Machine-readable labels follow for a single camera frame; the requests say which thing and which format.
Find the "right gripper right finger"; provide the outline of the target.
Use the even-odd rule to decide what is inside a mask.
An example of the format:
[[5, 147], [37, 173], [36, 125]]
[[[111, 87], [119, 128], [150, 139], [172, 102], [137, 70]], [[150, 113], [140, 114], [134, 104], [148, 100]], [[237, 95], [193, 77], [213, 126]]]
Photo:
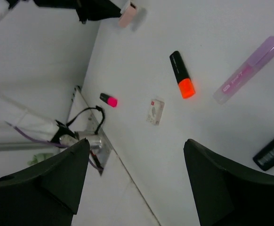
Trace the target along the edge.
[[185, 163], [202, 226], [274, 226], [274, 176], [189, 139]]

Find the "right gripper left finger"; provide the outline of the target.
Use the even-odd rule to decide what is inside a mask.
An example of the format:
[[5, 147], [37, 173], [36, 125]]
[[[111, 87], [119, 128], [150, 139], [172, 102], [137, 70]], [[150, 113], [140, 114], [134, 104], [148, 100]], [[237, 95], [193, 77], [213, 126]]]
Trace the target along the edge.
[[61, 153], [0, 178], [0, 226], [70, 226], [89, 162], [83, 139]]

